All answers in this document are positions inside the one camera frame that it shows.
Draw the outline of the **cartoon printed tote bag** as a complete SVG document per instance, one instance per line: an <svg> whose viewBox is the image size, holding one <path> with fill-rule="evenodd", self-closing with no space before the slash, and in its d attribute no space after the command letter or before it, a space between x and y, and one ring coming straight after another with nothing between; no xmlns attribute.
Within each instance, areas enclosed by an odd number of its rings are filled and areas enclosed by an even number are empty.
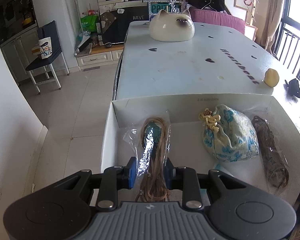
<svg viewBox="0 0 300 240"><path fill-rule="evenodd" d="M31 49L32 54L40 59L47 59L52 55L51 37L42 38L38 41L38 45Z"/></svg>

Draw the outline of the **yellow soft sponge ball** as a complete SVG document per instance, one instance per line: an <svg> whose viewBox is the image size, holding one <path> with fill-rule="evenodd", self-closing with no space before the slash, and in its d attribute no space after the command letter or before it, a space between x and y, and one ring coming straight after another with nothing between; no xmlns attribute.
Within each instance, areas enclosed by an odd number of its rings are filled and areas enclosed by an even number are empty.
<svg viewBox="0 0 300 240"><path fill-rule="evenodd" d="M269 68L264 75L264 83L273 88L279 83L280 77L275 69Z"/></svg>

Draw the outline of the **blue floral fabric pouch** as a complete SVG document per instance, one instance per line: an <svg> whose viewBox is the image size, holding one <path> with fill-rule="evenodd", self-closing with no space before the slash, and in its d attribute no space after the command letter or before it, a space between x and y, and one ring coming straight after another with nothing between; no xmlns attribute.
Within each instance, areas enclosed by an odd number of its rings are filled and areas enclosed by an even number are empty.
<svg viewBox="0 0 300 240"><path fill-rule="evenodd" d="M258 138L251 120L243 113L220 104L199 114L206 151L223 162L249 160L258 156Z"/></svg>

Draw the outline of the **pink upholstered chair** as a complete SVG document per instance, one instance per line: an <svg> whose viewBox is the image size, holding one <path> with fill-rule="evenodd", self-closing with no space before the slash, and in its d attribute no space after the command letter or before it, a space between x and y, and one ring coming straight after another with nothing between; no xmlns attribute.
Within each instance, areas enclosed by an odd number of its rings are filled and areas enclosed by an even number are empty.
<svg viewBox="0 0 300 240"><path fill-rule="evenodd" d="M193 22L230 27L245 34L245 21L235 16L211 10L201 10L195 7L190 7L189 12Z"/></svg>

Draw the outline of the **green plastic bag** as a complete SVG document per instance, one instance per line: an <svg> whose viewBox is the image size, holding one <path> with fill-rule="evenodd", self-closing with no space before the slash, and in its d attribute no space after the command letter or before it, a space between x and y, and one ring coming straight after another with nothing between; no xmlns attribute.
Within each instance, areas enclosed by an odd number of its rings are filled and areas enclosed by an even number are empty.
<svg viewBox="0 0 300 240"><path fill-rule="evenodd" d="M97 22L99 18L97 15L87 15L81 18L81 25L84 31L96 32Z"/></svg>

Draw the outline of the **teal poizon sign box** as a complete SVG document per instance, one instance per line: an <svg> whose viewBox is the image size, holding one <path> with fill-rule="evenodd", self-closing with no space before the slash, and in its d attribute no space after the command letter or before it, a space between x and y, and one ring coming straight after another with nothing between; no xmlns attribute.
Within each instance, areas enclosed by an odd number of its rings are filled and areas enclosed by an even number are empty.
<svg viewBox="0 0 300 240"><path fill-rule="evenodd" d="M151 21L160 10L164 9L168 13L181 13L182 1L177 0L144 0L147 3L149 21Z"/></svg>

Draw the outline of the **white cat-shaped ceramic dish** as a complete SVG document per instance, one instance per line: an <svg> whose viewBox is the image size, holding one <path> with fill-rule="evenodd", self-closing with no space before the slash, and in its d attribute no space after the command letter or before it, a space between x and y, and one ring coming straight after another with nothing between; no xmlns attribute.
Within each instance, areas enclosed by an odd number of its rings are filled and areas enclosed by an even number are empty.
<svg viewBox="0 0 300 240"><path fill-rule="evenodd" d="M195 27L189 10L168 13L161 9L149 24L150 37L161 42L183 42L194 37Z"/></svg>

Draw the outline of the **white shallow cardboard box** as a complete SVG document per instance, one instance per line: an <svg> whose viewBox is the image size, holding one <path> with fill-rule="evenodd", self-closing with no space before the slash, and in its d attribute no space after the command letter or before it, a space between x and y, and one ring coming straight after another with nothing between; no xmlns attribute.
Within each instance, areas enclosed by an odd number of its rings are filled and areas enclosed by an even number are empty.
<svg viewBox="0 0 300 240"><path fill-rule="evenodd" d="M101 169L125 165L134 155L124 133L141 126L150 116L167 114L171 124L169 158L175 166L206 173L216 160L204 148L198 116L206 108L225 104L247 116L268 120L276 147L287 159L289 182L283 199L294 203L300 192L300 100L288 101L264 94L186 94L147 96L112 101L109 106L101 155Z"/></svg>

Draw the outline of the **dark blue folding chair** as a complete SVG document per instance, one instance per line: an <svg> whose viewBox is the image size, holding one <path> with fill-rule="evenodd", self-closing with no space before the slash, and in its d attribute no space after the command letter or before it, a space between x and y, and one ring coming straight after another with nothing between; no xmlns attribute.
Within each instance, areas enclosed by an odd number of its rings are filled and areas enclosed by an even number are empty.
<svg viewBox="0 0 300 240"><path fill-rule="evenodd" d="M62 51L56 21L53 20L38 28L37 34L39 38L39 55L26 67L25 70L29 74L38 94L41 93L39 86L50 82L55 82L60 90L62 86L53 67L53 62L61 55L66 74L70 75L70 71ZM44 69L46 80L37 82L34 78L33 71L39 68Z"/></svg>

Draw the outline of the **beige window curtain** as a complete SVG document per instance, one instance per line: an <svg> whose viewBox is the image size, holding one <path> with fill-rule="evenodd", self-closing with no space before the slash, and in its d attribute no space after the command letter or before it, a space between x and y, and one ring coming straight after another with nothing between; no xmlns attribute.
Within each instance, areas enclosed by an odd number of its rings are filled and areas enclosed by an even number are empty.
<svg viewBox="0 0 300 240"><path fill-rule="evenodd" d="M256 9L256 42L270 54L275 42L275 33L280 25L285 0L260 0Z"/></svg>

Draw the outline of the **black fabric scrunchie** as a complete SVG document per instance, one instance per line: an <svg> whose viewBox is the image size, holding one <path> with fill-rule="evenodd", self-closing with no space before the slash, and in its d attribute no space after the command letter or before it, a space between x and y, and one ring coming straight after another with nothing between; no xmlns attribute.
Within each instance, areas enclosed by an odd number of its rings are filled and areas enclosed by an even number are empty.
<svg viewBox="0 0 300 240"><path fill-rule="evenodd" d="M297 78L290 80L289 82L285 81L288 95L295 96L300 98L300 86Z"/></svg>

